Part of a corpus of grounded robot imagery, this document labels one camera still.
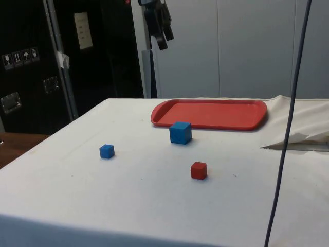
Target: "black door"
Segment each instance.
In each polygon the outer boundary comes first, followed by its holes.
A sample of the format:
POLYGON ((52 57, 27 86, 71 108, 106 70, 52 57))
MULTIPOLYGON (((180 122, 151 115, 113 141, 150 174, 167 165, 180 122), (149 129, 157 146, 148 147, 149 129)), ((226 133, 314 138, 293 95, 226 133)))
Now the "black door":
POLYGON ((143 97, 126 0, 54 0, 78 114, 107 98, 143 97))
POLYGON ((0 10, 0 116, 5 130, 54 133, 69 123, 69 116, 43 2, 0 1, 0 10))

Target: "label sticker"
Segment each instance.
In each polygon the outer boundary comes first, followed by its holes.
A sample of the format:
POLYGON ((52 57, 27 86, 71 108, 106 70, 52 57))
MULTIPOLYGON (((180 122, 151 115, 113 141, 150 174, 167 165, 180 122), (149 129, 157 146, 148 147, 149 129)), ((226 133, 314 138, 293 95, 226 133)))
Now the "label sticker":
POLYGON ((74 20, 76 22, 80 50, 92 47, 93 41, 90 34, 88 13, 76 13, 74 14, 74 20))
POLYGON ((12 61, 11 54, 2 55, 2 61, 4 63, 5 70, 14 68, 14 63, 12 61))
POLYGON ((22 50, 22 56, 24 64, 29 64, 31 62, 31 54, 29 49, 22 50))
POLYGON ((19 67, 23 65, 23 58, 22 58, 22 54, 20 51, 15 51, 12 53, 12 57, 14 60, 14 65, 15 67, 19 67))
POLYGON ((33 62, 37 62, 40 60, 38 48, 31 48, 31 57, 33 62))

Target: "large blue cube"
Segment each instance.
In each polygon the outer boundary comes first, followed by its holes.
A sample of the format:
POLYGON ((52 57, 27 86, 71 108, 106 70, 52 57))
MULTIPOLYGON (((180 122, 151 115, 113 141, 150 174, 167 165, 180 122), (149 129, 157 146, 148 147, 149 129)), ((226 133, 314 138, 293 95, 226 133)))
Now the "large blue cube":
POLYGON ((114 156, 114 146, 105 144, 100 147, 99 152, 101 154, 101 158, 112 158, 114 156))
POLYGON ((172 143, 187 144, 192 139, 192 126, 188 122, 177 122, 169 128, 172 143))

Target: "red cube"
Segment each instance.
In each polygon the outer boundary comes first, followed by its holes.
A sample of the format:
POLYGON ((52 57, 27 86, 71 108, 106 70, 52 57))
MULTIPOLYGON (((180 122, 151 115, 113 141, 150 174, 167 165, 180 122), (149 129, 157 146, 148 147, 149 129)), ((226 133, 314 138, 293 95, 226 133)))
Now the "red cube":
POLYGON ((207 177, 207 164, 202 162, 195 162, 191 166, 191 176, 193 179, 205 179, 207 177))

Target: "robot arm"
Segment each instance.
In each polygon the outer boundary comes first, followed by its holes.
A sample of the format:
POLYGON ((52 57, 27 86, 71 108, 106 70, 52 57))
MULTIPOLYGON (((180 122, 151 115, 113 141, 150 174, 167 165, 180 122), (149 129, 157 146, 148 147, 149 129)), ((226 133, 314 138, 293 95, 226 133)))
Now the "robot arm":
POLYGON ((150 35, 156 38, 160 50, 167 49, 166 40, 173 40, 171 17, 166 0, 138 0, 140 6, 145 7, 144 17, 149 27, 150 35))

